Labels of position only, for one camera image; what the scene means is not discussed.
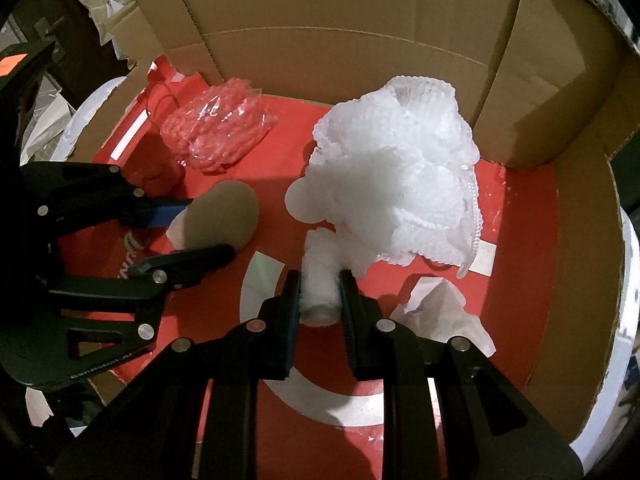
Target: orange label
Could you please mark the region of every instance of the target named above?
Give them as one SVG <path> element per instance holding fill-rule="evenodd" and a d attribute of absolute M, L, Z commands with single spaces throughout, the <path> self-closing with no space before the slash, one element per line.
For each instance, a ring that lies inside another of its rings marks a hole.
<path fill-rule="evenodd" d="M 15 66 L 20 63 L 25 57 L 27 57 L 26 54 L 16 54 L 15 56 L 9 56 L 1 59 L 0 76 L 10 74 L 11 70 L 13 70 Z"/>

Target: pink bubble wrap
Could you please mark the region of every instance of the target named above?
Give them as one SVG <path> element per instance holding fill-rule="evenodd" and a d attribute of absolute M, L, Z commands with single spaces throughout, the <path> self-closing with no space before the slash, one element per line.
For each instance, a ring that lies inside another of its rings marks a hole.
<path fill-rule="evenodd" d="M 243 79 L 212 86 L 162 124 L 162 140 L 195 170 L 224 173 L 275 126 L 259 90 Z"/>

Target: cardboard box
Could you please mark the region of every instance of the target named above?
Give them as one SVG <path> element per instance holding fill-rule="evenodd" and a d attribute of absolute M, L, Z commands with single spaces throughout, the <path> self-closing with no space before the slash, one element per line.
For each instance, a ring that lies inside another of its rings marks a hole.
<path fill-rule="evenodd" d="M 569 440 L 600 390 L 624 245 L 610 158 L 640 124 L 640 61 L 588 0 L 135 0 L 111 23 L 137 62 L 78 140 L 91 160 L 166 54 L 210 84 L 334 104 L 395 75 L 452 83 L 482 156 L 551 161 L 558 260 L 526 395 Z"/>

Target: beige foam ball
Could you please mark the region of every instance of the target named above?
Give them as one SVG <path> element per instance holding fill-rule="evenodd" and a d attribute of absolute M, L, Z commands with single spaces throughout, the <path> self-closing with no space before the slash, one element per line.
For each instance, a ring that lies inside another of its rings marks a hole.
<path fill-rule="evenodd" d="M 253 237 L 258 213 L 258 199 L 251 187 L 223 180 L 178 214 L 166 236 L 176 250 L 230 244 L 239 251 Z"/>

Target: crumpled white paper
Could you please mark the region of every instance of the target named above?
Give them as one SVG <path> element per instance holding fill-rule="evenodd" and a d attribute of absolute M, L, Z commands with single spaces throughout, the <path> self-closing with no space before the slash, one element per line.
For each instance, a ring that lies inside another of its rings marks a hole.
<path fill-rule="evenodd" d="M 464 336 L 491 357 L 494 342 L 479 317 L 465 312 L 465 303 L 462 292 L 449 280 L 425 276 L 414 286 L 409 302 L 398 305 L 389 317 L 426 339 L 446 343 L 453 336 Z"/>
<path fill-rule="evenodd" d="M 338 274 L 343 268 L 344 256 L 335 233 L 323 227 L 307 231 L 302 257 L 300 323 L 329 326 L 340 321 Z"/>

